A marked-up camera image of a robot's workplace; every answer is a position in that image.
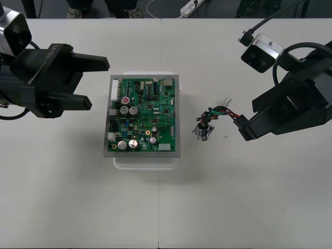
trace silver capacitor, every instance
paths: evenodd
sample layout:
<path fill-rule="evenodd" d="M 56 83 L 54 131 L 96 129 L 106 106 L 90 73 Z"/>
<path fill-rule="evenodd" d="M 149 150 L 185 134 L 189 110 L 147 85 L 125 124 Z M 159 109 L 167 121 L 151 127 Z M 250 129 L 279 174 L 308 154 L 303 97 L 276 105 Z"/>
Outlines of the silver capacitor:
<path fill-rule="evenodd" d="M 127 97 L 127 96 L 124 96 L 124 97 L 121 99 L 121 104 L 122 104 L 122 105 L 125 105 L 125 106 L 130 106 L 130 98 Z"/>
<path fill-rule="evenodd" d="M 120 113 L 121 113 L 122 115 L 124 115 L 124 116 L 128 116 L 128 113 L 129 113 L 129 109 L 128 109 L 128 107 L 126 107 L 126 106 L 122 106 L 122 107 L 120 108 Z"/>
<path fill-rule="evenodd" d="M 150 144 L 156 144 L 156 143 L 157 143 L 157 139 L 155 137 L 151 137 Z"/>
<path fill-rule="evenodd" d="M 137 107 L 133 106 L 129 109 L 129 113 L 132 117 L 137 117 L 139 115 L 139 110 Z"/>
<path fill-rule="evenodd" d="M 127 143 L 126 143 L 125 141 L 120 141 L 120 142 L 118 143 L 118 148 L 119 148 L 120 150 L 126 150 L 126 149 L 127 149 Z"/>
<path fill-rule="evenodd" d="M 130 140 L 129 141 L 129 148 L 137 149 L 138 147 L 139 147 L 139 143 L 136 140 Z"/>

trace green circuit board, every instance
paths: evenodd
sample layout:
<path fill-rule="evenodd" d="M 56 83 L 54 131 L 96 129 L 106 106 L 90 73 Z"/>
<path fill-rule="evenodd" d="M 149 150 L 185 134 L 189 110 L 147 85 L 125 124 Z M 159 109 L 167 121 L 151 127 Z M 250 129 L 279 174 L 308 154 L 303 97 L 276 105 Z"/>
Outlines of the green circuit board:
<path fill-rule="evenodd" d="M 108 151 L 121 151 L 120 141 L 136 140 L 137 149 L 126 151 L 163 152 L 176 151 L 175 144 L 175 81 L 168 78 L 118 79 L 117 101 L 112 103 L 113 116 L 110 116 L 110 133 L 115 141 L 108 142 Z M 123 114 L 120 109 L 136 107 L 138 115 Z"/>

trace table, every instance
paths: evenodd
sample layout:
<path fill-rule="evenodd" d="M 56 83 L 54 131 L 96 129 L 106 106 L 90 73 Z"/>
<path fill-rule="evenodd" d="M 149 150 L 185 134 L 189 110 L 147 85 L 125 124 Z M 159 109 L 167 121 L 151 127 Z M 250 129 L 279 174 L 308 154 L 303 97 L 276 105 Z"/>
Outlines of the table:
<path fill-rule="evenodd" d="M 330 123 L 245 142 L 224 117 L 208 142 L 190 134 L 218 98 L 250 117 L 251 100 L 273 86 L 271 71 L 240 60 L 237 39 L 258 21 L 30 20 L 39 46 L 107 56 L 111 70 L 79 84 L 89 112 L 0 123 L 0 247 L 331 248 Z M 259 31 L 284 46 L 326 43 L 331 24 L 273 20 Z M 125 71 L 180 74 L 183 151 L 172 173 L 117 171 L 102 157 L 109 76 Z"/>
<path fill-rule="evenodd" d="M 160 21 L 47 19 L 29 26 L 41 48 L 68 43 L 75 52 L 106 56 L 112 67 L 85 74 L 78 85 L 75 92 L 93 103 L 89 112 L 0 122 L 0 247 L 157 248 L 158 173 L 116 170 L 103 143 L 110 74 L 159 70 Z"/>

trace black connector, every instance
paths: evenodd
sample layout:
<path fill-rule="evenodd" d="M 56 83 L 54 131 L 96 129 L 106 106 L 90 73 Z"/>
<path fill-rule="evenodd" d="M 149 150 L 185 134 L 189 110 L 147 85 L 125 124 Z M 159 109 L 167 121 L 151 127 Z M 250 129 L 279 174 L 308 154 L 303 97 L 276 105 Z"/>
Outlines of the black connector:
<path fill-rule="evenodd" d="M 249 46 L 249 44 L 253 41 L 254 37 L 252 36 L 251 30 L 248 30 L 244 33 L 241 39 L 239 39 L 239 42 L 245 45 L 246 47 Z"/>
<path fill-rule="evenodd" d="M 236 120 L 234 120 L 233 123 L 239 128 L 239 132 L 246 141 L 257 138 L 249 127 L 250 122 L 245 116 L 241 115 Z"/>

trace power strip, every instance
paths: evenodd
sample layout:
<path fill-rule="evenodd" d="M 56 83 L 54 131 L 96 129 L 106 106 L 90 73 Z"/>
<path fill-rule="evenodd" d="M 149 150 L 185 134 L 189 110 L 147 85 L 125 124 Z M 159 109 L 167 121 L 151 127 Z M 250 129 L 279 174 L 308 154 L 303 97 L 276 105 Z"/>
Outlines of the power strip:
<path fill-rule="evenodd" d="M 205 0 L 198 0 L 197 3 L 197 8 L 204 3 Z M 189 1 L 181 10 L 180 10 L 180 15 L 183 18 L 189 17 L 193 12 L 195 11 L 195 3 L 194 0 Z"/>

